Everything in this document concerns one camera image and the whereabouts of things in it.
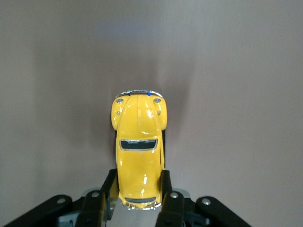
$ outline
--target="yellow toy car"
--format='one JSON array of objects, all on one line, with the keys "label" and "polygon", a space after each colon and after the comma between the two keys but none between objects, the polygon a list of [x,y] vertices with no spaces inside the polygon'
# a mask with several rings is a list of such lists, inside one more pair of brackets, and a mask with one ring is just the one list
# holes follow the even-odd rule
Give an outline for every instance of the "yellow toy car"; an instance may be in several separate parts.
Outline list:
[{"label": "yellow toy car", "polygon": [[167,108],[162,95],[134,90],[115,97],[111,122],[116,130],[119,198],[129,210],[161,205],[160,175],[165,168]]}]

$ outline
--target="toy car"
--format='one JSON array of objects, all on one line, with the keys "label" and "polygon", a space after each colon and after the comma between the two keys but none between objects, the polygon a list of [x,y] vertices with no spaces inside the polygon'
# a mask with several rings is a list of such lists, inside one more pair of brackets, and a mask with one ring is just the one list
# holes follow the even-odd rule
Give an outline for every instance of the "toy car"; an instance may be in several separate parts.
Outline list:
[{"label": "toy car", "polygon": [[134,90],[115,97],[111,122],[116,130],[116,165],[122,204],[129,210],[161,204],[165,168],[167,108],[162,95]]}]

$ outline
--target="gray surface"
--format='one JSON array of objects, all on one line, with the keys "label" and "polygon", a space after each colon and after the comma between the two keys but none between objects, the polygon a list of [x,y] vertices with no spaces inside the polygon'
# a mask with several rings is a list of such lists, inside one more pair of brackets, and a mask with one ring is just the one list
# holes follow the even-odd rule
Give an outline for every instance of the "gray surface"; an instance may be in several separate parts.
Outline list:
[{"label": "gray surface", "polygon": [[[0,1],[0,225],[100,186],[113,98],[152,89],[174,187],[302,226],[302,72],[300,0]],[[154,224],[131,215],[114,218]]]}]

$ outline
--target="windshield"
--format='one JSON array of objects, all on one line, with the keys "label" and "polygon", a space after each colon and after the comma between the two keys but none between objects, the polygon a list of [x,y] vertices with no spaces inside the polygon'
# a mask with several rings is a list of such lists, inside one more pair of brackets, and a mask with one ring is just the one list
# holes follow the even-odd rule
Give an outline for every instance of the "windshield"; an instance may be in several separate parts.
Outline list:
[{"label": "windshield", "polygon": [[120,140],[122,150],[154,150],[158,140]]}]

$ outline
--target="car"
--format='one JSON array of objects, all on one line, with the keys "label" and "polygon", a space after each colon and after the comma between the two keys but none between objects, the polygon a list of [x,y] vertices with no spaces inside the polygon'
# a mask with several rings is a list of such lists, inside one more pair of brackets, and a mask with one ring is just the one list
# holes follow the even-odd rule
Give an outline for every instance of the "car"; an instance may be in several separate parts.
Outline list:
[{"label": "car", "polygon": [[154,91],[123,92],[113,101],[111,122],[122,204],[129,210],[155,209],[161,205],[160,175],[165,169],[165,99]]}]

